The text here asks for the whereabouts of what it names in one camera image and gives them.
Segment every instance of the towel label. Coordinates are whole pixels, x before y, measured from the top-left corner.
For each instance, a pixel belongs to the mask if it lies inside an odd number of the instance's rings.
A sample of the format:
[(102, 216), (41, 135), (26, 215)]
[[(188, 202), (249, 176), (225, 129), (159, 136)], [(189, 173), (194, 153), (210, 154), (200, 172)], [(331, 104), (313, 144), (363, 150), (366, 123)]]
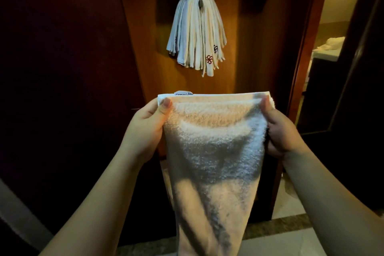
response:
[(193, 95), (193, 93), (190, 91), (179, 90), (179, 91), (176, 91), (174, 95)]

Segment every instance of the towel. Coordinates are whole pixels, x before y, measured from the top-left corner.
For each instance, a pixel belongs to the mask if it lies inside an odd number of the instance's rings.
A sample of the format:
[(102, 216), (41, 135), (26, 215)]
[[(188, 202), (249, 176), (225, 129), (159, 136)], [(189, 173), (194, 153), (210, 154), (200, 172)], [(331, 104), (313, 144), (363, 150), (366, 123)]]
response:
[(184, 67), (202, 70), (202, 76), (214, 75), (222, 48), (227, 44), (223, 22), (214, 0), (180, 0), (169, 36), (167, 50), (177, 54)]
[(164, 133), (178, 255), (237, 255), (264, 156), (265, 95), (158, 96), (173, 101)]

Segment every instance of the white cloth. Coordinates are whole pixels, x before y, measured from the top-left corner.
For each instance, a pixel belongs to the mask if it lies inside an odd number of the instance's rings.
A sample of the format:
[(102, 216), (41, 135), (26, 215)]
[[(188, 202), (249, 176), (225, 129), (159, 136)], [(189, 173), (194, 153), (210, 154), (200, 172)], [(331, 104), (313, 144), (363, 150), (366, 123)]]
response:
[(177, 62), (214, 75), (227, 44), (223, 22), (214, 0), (180, 0), (175, 11), (167, 50)]
[(237, 255), (264, 156), (266, 94), (158, 96), (173, 101), (164, 132), (178, 255)]

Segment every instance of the hand towel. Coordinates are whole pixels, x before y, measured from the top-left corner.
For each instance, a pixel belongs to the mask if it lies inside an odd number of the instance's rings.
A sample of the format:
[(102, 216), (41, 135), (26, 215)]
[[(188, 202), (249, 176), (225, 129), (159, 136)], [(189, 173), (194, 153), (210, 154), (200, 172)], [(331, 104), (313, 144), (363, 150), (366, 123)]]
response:
[(164, 133), (178, 255), (237, 255), (264, 156), (265, 95), (158, 96), (173, 101)]
[(167, 50), (177, 62), (214, 75), (222, 48), (227, 44), (223, 22), (214, 0), (180, 0), (169, 36)]

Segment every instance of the red embroidered logo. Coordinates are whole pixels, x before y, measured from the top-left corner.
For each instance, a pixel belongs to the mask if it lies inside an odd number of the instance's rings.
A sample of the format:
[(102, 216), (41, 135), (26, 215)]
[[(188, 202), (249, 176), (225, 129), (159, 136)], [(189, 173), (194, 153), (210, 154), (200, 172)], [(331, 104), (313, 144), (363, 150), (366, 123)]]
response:
[(210, 56), (210, 55), (208, 55), (205, 59), (207, 60), (208, 64), (212, 64), (212, 62), (214, 60), (214, 58), (212, 56)]

